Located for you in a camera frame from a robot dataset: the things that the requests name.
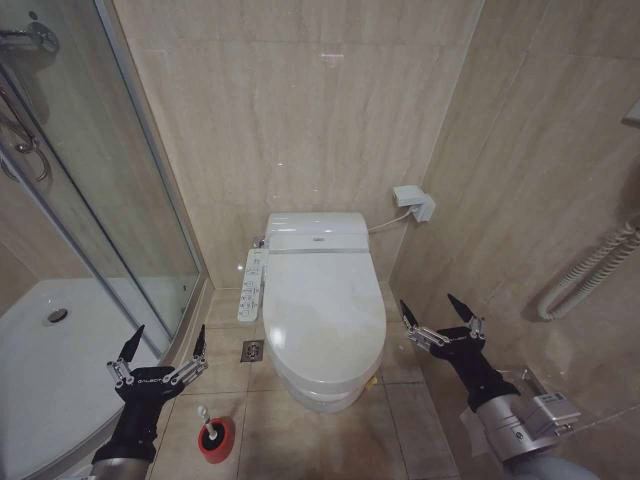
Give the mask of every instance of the toilet tank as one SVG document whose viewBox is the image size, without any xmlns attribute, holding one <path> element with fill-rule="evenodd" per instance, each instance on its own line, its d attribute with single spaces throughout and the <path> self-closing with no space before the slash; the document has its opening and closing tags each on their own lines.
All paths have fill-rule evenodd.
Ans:
<svg viewBox="0 0 640 480">
<path fill-rule="evenodd" d="M 272 213 L 265 246 L 272 252 L 369 251 L 367 224 L 360 213 Z"/>
</svg>

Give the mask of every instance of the beige wall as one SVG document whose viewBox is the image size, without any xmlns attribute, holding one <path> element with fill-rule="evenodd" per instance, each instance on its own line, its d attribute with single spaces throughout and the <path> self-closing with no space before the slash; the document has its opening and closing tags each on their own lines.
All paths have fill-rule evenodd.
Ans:
<svg viewBox="0 0 640 480">
<path fill-rule="evenodd" d="M 637 0 L 487 0 L 423 184 L 436 214 L 410 224 L 391 277 L 433 327 L 458 322 L 454 293 L 487 317 L 491 361 L 568 394 L 583 421 L 563 450 L 601 478 L 640 476 L 640 255 L 562 320 L 537 322 L 535 300 L 640 212 L 640 130 L 620 123 L 639 18 Z M 421 359 L 464 478 L 495 478 L 470 458 L 452 369 Z"/>
<path fill-rule="evenodd" d="M 0 316 L 36 282 L 36 276 L 0 243 Z"/>
<path fill-rule="evenodd" d="M 216 287 L 274 211 L 399 212 L 481 0 L 116 1 Z M 371 237 L 381 279 L 404 226 Z"/>
<path fill-rule="evenodd" d="M 17 79 L 52 147 L 133 273 L 139 277 L 193 274 L 195 264 L 93 3 L 0 0 L 0 10 L 2 28 L 23 27 L 33 10 L 57 35 L 60 49 L 55 56 L 28 48 L 3 49 L 0 61 Z M 17 141 L 6 132 L 3 140 Z M 40 172 L 39 161 L 35 155 L 29 161 L 35 176 Z M 52 165 L 49 178 L 37 184 L 39 192 L 101 273 L 125 275 L 75 187 L 56 162 Z M 0 192 L 3 205 L 14 194 L 11 189 Z M 37 264 L 38 277 L 87 275 L 75 255 L 68 258 L 71 251 L 66 244 L 62 249 L 55 247 L 62 240 L 57 233 L 53 234 L 57 238 L 49 238 L 46 232 L 52 229 L 41 221 L 48 220 L 35 218 L 40 212 L 31 199 L 19 203 L 0 209 L 0 233 L 27 249 L 29 266 Z M 4 225 L 12 228 L 5 232 Z"/>
</svg>

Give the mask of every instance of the bidet control panel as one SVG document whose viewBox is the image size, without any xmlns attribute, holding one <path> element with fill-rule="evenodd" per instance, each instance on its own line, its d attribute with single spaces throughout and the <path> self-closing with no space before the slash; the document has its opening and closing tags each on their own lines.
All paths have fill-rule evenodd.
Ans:
<svg viewBox="0 0 640 480">
<path fill-rule="evenodd" d="M 247 255 L 247 264 L 242 280 L 242 292 L 238 305 L 239 322 L 255 322 L 260 309 L 262 291 L 262 272 L 267 260 L 266 248 L 252 248 Z"/>
</svg>

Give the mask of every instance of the shower door frame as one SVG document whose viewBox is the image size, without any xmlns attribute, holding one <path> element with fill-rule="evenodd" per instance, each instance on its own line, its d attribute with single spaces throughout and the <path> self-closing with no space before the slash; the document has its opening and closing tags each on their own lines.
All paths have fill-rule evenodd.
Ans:
<svg viewBox="0 0 640 480">
<path fill-rule="evenodd" d="M 150 148 L 151 155 L 159 172 L 162 184 L 167 192 L 170 203 L 177 217 L 179 226 L 182 230 L 182 234 L 185 238 L 187 247 L 195 262 L 196 269 L 198 270 L 197 280 L 193 285 L 191 294 L 184 308 L 184 312 L 178 323 L 178 327 L 176 331 L 172 335 L 170 335 L 169 346 L 163 354 L 156 355 L 158 357 L 159 364 L 167 365 L 172 361 L 175 361 L 178 355 L 180 355 L 181 357 L 185 355 L 185 353 L 182 352 L 184 350 L 184 345 L 182 344 L 184 343 L 184 341 L 188 341 L 190 339 L 190 336 L 192 336 L 192 324 L 196 321 L 201 320 L 201 310 L 203 307 L 199 304 L 199 300 L 204 301 L 207 296 L 211 295 L 210 290 L 212 285 L 209 280 L 209 272 L 206 268 L 202 252 L 196 241 L 195 232 L 189 220 L 189 216 L 187 214 L 187 210 L 182 197 L 179 193 L 180 190 L 178 188 L 178 183 L 175 179 L 175 176 L 173 175 L 173 170 L 171 168 L 168 155 L 162 143 L 158 127 L 155 123 L 151 107 L 148 103 L 146 94 L 142 87 L 142 82 L 140 81 L 140 78 L 138 76 L 135 63 L 129 51 L 124 32 L 120 26 L 120 21 L 113 6 L 113 2 L 111 0 L 94 0 L 94 5 L 96 7 L 97 14 L 102 22 L 104 32 L 111 46 L 116 64 L 120 70 L 123 82 L 134 107 L 135 114 L 142 127 L 143 134 Z M 71 184 L 76 190 L 79 196 L 79 201 L 83 203 L 83 207 L 89 210 L 98 227 L 102 227 L 101 223 L 93 214 L 91 205 L 87 203 L 84 196 L 82 195 L 81 190 L 77 187 L 77 185 L 73 181 L 73 178 L 66 170 L 64 163 L 59 159 L 55 150 L 50 145 L 46 134 L 41 130 L 38 122 L 34 120 L 31 112 L 23 105 L 22 100 L 14 91 L 13 84 L 7 78 L 5 78 L 4 74 L 0 74 L 0 86 L 9 93 L 11 100 L 15 103 L 17 113 L 21 116 L 20 120 L 24 122 L 24 124 L 34 133 L 44 154 L 49 158 L 51 162 L 56 163 L 59 167 L 62 168 L 64 175 L 71 181 Z M 106 282 L 106 280 L 102 278 L 100 272 L 98 272 L 93 267 L 91 258 L 89 258 L 83 251 L 82 247 L 77 242 L 75 242 L 73 235 L 69 231 L 67 231 L 65 225 L 58 218 L 56 211 L 52 209 L 49 206 L 47 200 L 39 194 L 38 188 L 34 183 L 34 179 L 29 176 L 27 171 L 22 169 L 20 162 L 17 161 L 15 152 L 10 151 L 9 149 L 5 149 L 4 145 L 0 145 L 0 147 L 0 151 L 2 152 L 2 155 L 0 156 L 8 161 L 8 164 L 11 166 L 14 173 L 17 174 L 20 183 L 23 185 L 23 188 L 25 188 L 30 193 L 30 195 L 34 199 L 34 202 L 43 210 L 45 215 L 47 215 L 47 217 L 51 220 L 53 226 L 69 243 L 70 247 L 80 256 L 80 258 L 83 260 L 83 263 L 89 267 L 89 270 L 94 274 L 95 278 L 102 284 L 109 296 L 121 309 L 121 311 L 123 311 L 127 319 L 135 328 L 138 324 L 138 322 L 136 322 L 136 319 L 130 314 L 127 307 L 120 301 L 117 294 L 115 294 L 108 282 Z M 107 232 L 103 231 L 103 233 L 107 236 L 107 238 L 109 238 Z M 115 252 L 118 254 L 118 257 L 121 259 L 118 250 L 115 248 L 115 245 L 112 246 Z M 139 285 L 138 288 L 141 290 L 144 298 L 149 301 Z M 152 350 L 158 352 L 158 349 L 155 346 L 152 346 L 151 342 L 147 341 L 147 344 L 150 346 L 150 348 L 152 348 Z M 78 465 L 78 462 L 80 461 L 90 460 L 90 455 L 92 454 L 91 452 L 95 450 L 95 448 L 100 446 L 100 444 L 102 444 L 104 441 L 106 441 L 106 439 L 111 435 L 112 430 L 115 427 L 115 423 L 120 416 L 120 413 L 121 410 L 111 418 L 105 419 L 105 423 L 102 427 L 98 428 L 89 437 L 83 439 L 74 449 L 66 452 L 43 468 L 40 468 L 38 471 L 26 477 L 25 480 L 40 480 L 51 478 L 52 474 L 56 476 L 62 474 L 66 469 L 71 468 L 74 465 Z"/>
<path fill-rule="evenodd" d="M 182 328 L 183 320 L 184 318 L 189 318 L 188 313 L 193 311 L 193 308 L 200 297 L 203 285 L 209 278 L 209 271 L 207 270 L 204 262 L 200 246 L 195 240 L 197 238 L 195 231 L 193 230 L 193 226 L 189 220 L 187 208 L 182 196 L 179 193 L 180 188 L 178 187 L 178 182 L 173 174 L 169 156 L 164 148 L 160 130 L 158 129 L 158 125 L 156 124 L 155 117 L 151 110 L 151 105 L 149 104 L 142 81 L 138 75 L 138 69 L 136 68 L 133 56 L 131 55 L 131 50 L 129 50 L 129 44 L 127 43 L 113 0 L 93 0 L 93 4 L 96 7 L 100 21 L 102 22 L 109 45 L 111 46 L 111 50 L 116 59 L 116 64 L 120 70 L 120 75 L 122 76 L 136 116 L 138 117 L 138 121 L 140 122 L 140 126 L 144 132 L 145 139 L 147 140 L 147 144 L 151 150 L 151 156 L 160 173 L 162 183 L 176 213 L 176 217 L 178 218 L 178 222 L 182 228 L 191 256 L 196 263 L 196 268 L 198 269 L 198 279 L 193 287 L 184 314 L 180 319 L 178 331 L 174 335 L 175 340 L 178 336 L 178 332 L 180 330 L 184 330 Z"/>
</svg>

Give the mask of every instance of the floor drain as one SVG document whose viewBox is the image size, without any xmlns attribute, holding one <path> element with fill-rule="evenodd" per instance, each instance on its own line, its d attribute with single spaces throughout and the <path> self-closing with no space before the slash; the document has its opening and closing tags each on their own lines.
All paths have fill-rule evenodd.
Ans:
<svg viewBox="0 0 640 480">
<path fill-rule="evenodd" d="M 242 343 L 241 362 L 261 362 L 264 340 L 247 340 Z"/>
<path fill-rule="evenodd" d="M 58 310 L 54 310 L 53 312 L 51 312 L 47 317 L 47 320 L 49 320 L 49 322 L 51 323 L 58 323 L 61 320 L 67 318 L 68 314 L 69 310 L 67 310 L 66 308 L 59 308 Z"/>
</svg>

